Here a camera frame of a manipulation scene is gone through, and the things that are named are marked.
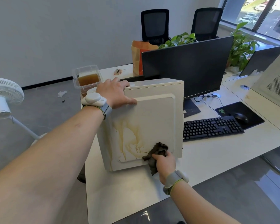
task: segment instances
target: computer mouse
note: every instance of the computer mouse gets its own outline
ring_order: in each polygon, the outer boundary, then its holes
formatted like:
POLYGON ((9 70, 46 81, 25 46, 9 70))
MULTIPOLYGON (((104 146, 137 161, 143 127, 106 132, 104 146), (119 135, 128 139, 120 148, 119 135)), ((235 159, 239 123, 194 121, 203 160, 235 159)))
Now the computer mouse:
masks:
POLYGON ((232 115, 235 117, 236 120, 239 120, 245 124, 249 122, 248 118, 242 113, 232 113, 232 115))

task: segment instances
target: forearm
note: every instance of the forearm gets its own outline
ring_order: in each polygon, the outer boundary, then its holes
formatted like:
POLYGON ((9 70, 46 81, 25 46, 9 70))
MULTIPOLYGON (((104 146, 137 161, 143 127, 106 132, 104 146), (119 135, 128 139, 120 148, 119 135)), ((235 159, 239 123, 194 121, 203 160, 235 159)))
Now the forearm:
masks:
POLYGON ((83 108, 0 171, 0 223, 54 220, 103 118, 100 109, 83 108))
POLYGON ((171 198, 188 224, 240 224, 206 201, 185 181, 176 183, 171 198))

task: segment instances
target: black monitor screen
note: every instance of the black monitor screen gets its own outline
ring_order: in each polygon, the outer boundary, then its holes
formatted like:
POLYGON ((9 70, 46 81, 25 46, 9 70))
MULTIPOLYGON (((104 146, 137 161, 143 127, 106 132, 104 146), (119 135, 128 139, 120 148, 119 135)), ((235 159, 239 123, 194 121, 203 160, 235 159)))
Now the black monitor screen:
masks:
POLYGON ((254 70, 265 71, 280 55, 280 46, 255 51, 239 76, 251 75, 254 70))
POLYGON ((145 79, 184 81, 184 97, 220 89, 233 36, 142 53, 145 79))

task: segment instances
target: potted plant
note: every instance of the potted plant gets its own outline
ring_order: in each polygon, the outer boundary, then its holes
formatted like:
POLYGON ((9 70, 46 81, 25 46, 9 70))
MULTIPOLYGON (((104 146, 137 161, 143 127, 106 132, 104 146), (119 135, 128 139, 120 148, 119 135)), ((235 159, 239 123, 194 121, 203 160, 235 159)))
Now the potted plant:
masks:
POLYGON ((183 45, 187 43, 193 43, 195 41, 195 33, 188 34, 187 32, 181 34, 181 35, 176 35, 174 36, 171 41, 168 40, 164 44, 161 44, 159 46, 159 49, 162 48, 167 48, 167 47, 172 47, 172 46, 178 46, 178 45, 183 45))
POLYGON ((228 61, 226 67, 231 67, 231 71, 238 73, 242 71, 252 54, 255 52, 257 41, 254 39, 249 39, 247 35, 243 34, 240 28, 245 26, 247 22, 239 23, 236 26, 235 31, 231 33, 234 36, 232 47, 229 53, 228 61))

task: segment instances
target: space bar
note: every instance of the space bar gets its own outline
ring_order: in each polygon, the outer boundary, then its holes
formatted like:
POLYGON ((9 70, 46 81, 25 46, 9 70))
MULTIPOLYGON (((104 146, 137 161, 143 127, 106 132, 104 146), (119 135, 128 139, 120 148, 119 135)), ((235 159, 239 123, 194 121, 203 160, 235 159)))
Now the space bar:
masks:
POLYGON ((207 137, 207 134, 200 134, 200 135, 195 135, 195 136, 190 136, 190 139, 195 139, 195 138, 201 138, 201 137, 207 137))

